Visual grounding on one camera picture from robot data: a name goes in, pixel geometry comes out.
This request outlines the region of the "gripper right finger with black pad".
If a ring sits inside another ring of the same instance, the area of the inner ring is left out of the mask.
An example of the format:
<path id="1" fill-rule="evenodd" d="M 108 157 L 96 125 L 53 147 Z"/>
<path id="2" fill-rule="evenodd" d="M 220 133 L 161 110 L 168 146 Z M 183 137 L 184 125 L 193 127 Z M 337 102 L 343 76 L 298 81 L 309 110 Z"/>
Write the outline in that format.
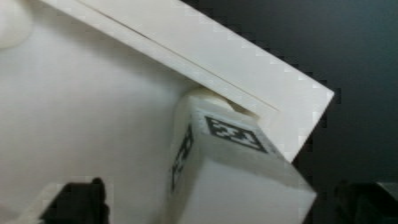
<path id="1" fill-rule="evenodd" d="M 398 182 L 341 181 L 334 197 L 335 224 L 398 224 Z"/>

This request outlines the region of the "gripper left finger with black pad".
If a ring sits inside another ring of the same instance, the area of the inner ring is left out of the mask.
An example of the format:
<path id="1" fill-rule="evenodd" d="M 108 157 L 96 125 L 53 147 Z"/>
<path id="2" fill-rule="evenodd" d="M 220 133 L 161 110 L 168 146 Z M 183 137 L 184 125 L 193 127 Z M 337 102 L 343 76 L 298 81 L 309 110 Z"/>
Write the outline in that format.
<path id="1" fill-rule="evenodd" d="M 14 224 L 110 224 L 103 180 L 51 184 Z"/>

